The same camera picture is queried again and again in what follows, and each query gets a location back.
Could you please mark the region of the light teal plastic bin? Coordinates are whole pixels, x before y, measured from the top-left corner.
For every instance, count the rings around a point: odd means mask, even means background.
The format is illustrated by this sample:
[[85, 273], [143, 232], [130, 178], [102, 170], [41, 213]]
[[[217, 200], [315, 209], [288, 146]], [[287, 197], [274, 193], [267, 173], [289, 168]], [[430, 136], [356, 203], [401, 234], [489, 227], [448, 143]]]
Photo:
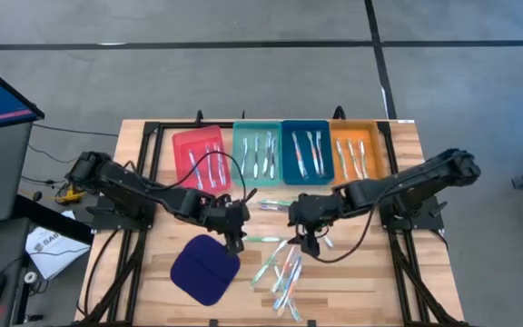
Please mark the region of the light teal plastic bin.
[[[275, 153], [275, 177], [270, 178], [270, 162], [266, 175], [262, 174], [262, 166], [265, 151], [266, 132], [270, 131], [272, 137], [277, 140]], [[254, 155], [254, 139], [259, 135], [259, 174], [258, 178], [253, 178], [253, 155]], [[242, 121], [233, 124], [232, 129], [232, 157], [237, 161], [237, 165], [231, 163], [232, 177], [238, 184], [241, 183], [240, 168], [242, 163], [242, 139], [248, 138], [248, 155], [247, 164], [245, 168], [244, 181], [248, 187], [269, 187], [282, 184], [282, 159], [281, 159], [281, 122], [254, 122]]]

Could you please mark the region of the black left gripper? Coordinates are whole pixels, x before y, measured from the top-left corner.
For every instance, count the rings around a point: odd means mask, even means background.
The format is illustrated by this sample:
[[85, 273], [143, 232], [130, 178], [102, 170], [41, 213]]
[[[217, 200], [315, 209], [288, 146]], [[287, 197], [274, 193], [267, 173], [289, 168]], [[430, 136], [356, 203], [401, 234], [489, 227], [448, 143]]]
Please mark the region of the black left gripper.
[[233, 234], [239, 234], [235, 240], [235, 252], [244, 250], [243, 226], [249, 220], [249, 209], [244, 200], [232, 201], [230, 197], [217, 199], [205, 214], [203, 226], [210, 232], [226, 233], [226, 251], [234, 252]]

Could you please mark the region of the dark blue plastic bin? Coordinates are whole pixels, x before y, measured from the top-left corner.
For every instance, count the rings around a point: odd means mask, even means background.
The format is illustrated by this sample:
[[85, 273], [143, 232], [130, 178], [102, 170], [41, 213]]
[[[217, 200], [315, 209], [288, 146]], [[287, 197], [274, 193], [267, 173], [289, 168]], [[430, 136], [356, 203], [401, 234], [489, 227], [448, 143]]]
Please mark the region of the dark blue plastic bin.
[[[321, 149], [324, 162], [324, 175], [315, 173], [311, 147], [306, 131], [311, 131], [314, 145], [316, 147], [316, 132], [321, 131]], [[301, 148], [303, 162], [308, 177], [301, 178], [297, 165], [291, 133], [297, 135]], [[289, 185], [325, 185], [333, 180], [333, 159], [331, 153], [331, 136], [329, 122], [326, 120], [284, 120], [281, 122], [281, 159], [282, 180]]]

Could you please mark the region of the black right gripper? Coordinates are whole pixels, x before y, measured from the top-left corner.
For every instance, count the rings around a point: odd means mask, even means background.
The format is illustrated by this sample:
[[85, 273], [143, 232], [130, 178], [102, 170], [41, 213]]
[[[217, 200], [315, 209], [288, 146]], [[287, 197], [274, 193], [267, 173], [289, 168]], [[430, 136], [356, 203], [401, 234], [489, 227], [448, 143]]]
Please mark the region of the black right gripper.
[[[333, 225], [340, 218], [341, 196], [338, 193], [316, 195], [301, 193], [289, 206], [289, 226], [301, 225], [307, 232], [314, 232]], [[288, 244], [300, 245], [301, 235], [296, 234]], [[302, 236], [302, 251], [311, 257], [320, 255], [320, 245], [315, 234]]]

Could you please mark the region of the orange plastic bin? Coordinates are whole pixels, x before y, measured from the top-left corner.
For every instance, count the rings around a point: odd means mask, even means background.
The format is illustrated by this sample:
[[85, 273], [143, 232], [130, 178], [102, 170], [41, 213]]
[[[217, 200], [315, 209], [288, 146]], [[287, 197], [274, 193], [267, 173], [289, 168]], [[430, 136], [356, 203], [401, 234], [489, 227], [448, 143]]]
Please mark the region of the orange plastic bin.
[[[353, 169], [352, 160], [350, 157], [349, 148], [347, 146], [347, 138], [350, 138], [353, 144], [355, 154], [358, 159], [358, 166], [360, 172], [360, 150], [358, 141], [362, 139], [366, 147], [366, 160], [369, 172], [368, 179], [379, 179], [385, 176], [384, 164], [382, 162], [382, 152], [380, 145], [379, 129], [377, 123], [372, 120], [331, 120], [330, 121], [330, 135], [331, 135], [331, 152], [333, 156], [333, 184], [347, 183], [361, 179], [357, 178]], [[340, 160], [337, 153], [335, 140], [339, 138], [342, 150], [345, 156], [345, 162], [348, 171], [348, 180], [344, 180], [342, 170], [340, 167]]]

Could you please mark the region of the white paper booklet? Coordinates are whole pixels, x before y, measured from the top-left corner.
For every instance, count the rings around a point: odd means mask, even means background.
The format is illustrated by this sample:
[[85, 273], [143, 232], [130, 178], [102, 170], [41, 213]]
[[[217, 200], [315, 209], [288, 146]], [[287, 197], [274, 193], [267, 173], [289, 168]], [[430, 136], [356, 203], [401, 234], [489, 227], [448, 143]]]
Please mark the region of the white paper booklet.
[[43, 227], [35, 227], [25, 243], [25, 251], [45, 280], [53, 279], [89, 250], [89, 245]]

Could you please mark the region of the pile of wrapped toothbrushes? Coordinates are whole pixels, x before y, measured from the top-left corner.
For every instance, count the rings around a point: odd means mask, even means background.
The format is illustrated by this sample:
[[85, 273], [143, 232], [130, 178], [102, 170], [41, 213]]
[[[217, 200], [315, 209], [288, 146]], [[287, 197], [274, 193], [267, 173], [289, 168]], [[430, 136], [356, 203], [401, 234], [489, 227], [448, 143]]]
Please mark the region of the pile of wrapped toothbrushes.
[[299, 256], [296, 261], [294, 262], [294, 265], [291, 270], [291, 274], [285, 284], [285, 290], [282, 293], [281, 298], [276, 300], [273, 305], [273, 310], [276, 311], [279, 315], [282, 315], [284, 312], [284, 307], [286, 305], [286, 302], [291, 297], [291, 294], [293, 293], [294, 285], [299, 278], [301, 273], [301, 257]]

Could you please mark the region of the purple cloth mat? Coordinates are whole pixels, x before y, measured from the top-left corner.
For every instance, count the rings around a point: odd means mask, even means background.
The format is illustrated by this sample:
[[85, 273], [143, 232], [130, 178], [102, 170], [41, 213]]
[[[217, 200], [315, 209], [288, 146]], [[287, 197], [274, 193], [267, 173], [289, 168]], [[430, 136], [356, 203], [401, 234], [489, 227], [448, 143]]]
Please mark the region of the purple cloth mat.
[[203, 306], [216, 304], [241, 268], [240, 258], [228, 254], [211, 236], [192, 238], [170, 270], [173, 283]]

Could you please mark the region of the pink plastic bin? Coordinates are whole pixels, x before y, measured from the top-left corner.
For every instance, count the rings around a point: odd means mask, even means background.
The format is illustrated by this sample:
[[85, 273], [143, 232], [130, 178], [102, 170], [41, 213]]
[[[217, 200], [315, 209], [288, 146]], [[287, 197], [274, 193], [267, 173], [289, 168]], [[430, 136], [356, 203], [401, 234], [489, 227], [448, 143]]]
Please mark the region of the pink plastic bin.
[[[192, 170], [192, 164], [189, 157], [189, 150], [194, 153], [195, 159], [198, 163], [198, 168], [202, 177], [203, 189], [206, 193], [219, 194], [227, 191], [231, 187], [231, 177], [229, 173], [229, 166], [227, 157], [223, 155], [224, 171], [226, 175], [226, 185], [221, 185], [218, 175], [217, 154], [214, 150], [214, 145], [219, 143], [224, 153], [222, 132], [219, 126], [208, 126], [191, 131], [180, 132], [173, 135], [173, 153], [175, 160], [175, 169], [177, 179], [181, 182], [181, 186], [187, 188], [197, 188], [195, 174]], [[216, 181], [216, 188], [211, 188], [208, 172], [205, 146], [209, 145], [211, 149], [212, 158], [212, 173]]]

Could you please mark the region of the yellow hand tool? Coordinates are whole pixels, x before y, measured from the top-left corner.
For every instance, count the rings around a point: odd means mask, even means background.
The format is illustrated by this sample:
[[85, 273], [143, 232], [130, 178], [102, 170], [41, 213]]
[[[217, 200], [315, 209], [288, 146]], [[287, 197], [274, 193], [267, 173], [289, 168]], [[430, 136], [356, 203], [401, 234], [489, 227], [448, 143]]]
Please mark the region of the yellow hand tool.
[[82, 189], [77, 188], [71, 183], [66, 183], [60, 187], [54, 196], [54, 201], [62, 206], [80, 203], [86, 192]]

